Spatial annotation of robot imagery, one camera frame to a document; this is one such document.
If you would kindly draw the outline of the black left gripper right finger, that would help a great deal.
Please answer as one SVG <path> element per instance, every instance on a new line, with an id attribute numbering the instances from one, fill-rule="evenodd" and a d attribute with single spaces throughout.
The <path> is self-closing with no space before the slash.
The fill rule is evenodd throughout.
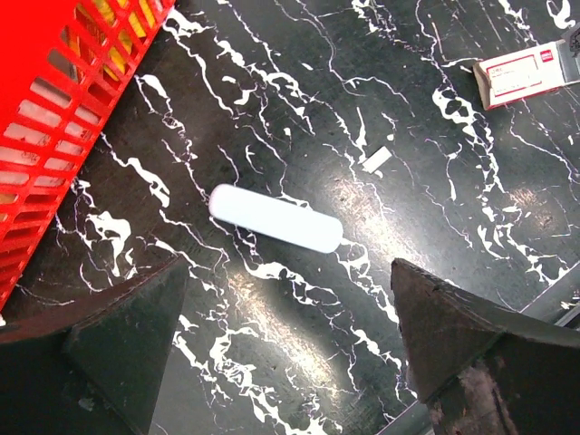
<path id="1" fill-rule="evenodd" d="M 435 433 L 578 433 L 577 330 L 512 311 L 401 258 L 391 264 L 391 290 Z"/>

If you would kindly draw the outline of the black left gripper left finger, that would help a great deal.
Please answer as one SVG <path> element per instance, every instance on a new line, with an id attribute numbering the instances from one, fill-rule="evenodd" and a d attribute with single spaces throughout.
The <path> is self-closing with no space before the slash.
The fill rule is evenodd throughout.
<path id="1" fill-rule="evenodd" d="M 3 326 L 2 433 L 148 433 L 188 276 L 174 259 Z"/>

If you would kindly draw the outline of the staple box with tray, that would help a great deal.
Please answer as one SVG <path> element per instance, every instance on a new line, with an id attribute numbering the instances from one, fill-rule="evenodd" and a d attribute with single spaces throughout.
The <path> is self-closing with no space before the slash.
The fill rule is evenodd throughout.
<path id="1" fill-rule="evenodd" d="M 579 56 L 558 40 L 475 63 L 473 73 L 489 111 L 579 83 Z"/>

